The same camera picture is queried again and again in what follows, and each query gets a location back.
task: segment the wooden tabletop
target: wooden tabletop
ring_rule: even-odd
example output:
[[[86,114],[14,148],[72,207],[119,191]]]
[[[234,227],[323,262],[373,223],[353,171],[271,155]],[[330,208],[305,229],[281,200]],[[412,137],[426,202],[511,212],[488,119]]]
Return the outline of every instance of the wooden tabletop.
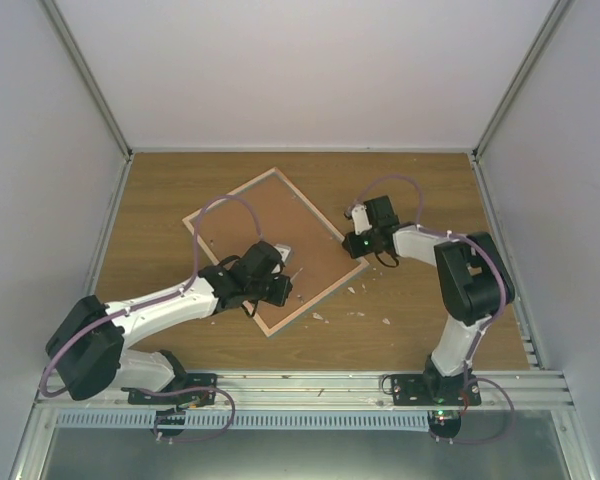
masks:
[[[100,300],[136,297],[188,278],[192,242],[182,219],[271,167],[282,170],[343,233],[351,230],[344,209],[372,180],[389,173],[420,182],[424,225],[468,233],[487,229],[465,155],[138,154],[98,281]],[[417,197],[409,184],[392,180],[370,193],[383,194],[391,197],[401,221],[413,219]],[[447,317],[436,270],[411,260],[395,269],[369,261],[367,271],[270,338],[236,310],[185,322],[134,348],[171,350],[190,369],[420,370]],[[490,328],[475,366],[528,368],[510,307]]]

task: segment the vent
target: vent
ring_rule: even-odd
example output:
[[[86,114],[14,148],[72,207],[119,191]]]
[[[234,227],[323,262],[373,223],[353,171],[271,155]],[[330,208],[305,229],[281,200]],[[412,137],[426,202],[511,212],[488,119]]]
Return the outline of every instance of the vent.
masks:
[[[153,410],[65,409],[58,415],[60,428],[151,428]],[[229,419],[229,412],[190,410],[184,425],[161,428],[216,429]],[[412,430],[429,429],[426,412],[237,412],[234,430]]]

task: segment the square board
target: square board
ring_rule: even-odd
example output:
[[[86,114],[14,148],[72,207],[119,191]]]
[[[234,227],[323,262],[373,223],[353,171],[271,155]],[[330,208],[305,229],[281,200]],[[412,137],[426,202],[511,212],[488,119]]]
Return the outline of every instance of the square board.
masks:
[[[293,249],[284,273],[298,275],[287,303],[284,307],[274,307],[261,302],[254,316],[267,337],[369,265],[365,259],[349,257],[341,246],[342,233],[277,168],[229,193],[239,195],[253,206],[265,241]],[[199,213],[200,210],[182,220],[192,234]],[[200,247],[215,264],[230,255],[243,255],[258,240],[244,205],[228,200],[220,200],[207,210],[198,233]],[[252,311],[251,304],[245,306]]]

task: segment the white wall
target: white wall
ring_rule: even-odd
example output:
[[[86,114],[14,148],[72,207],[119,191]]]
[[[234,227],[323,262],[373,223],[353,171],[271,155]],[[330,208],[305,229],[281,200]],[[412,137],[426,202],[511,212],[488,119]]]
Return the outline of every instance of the white wall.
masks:
[[[484,165],[549,366],[600,464],[600,0],[570,9]]]
[[[0,479],[122,162],[38,3],[0,1]]]
[[[59,0],[132,147],[478,142],[553,0]]]

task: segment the gray floor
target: gray floor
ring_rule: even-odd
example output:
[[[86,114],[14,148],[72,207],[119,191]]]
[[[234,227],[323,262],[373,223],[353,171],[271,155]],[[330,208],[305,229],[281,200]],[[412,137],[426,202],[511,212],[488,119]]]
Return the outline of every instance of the gray floor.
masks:
[[[497,433],[500,413],[467,416],[464,438]],[[184,435],[200,434],[200,431]],[[473,447],[390,431],[229,431],[200,444],[156,444],[149,431],[61,429],[46,480],[568,478],[548,413],[517,414],[507,439]]]

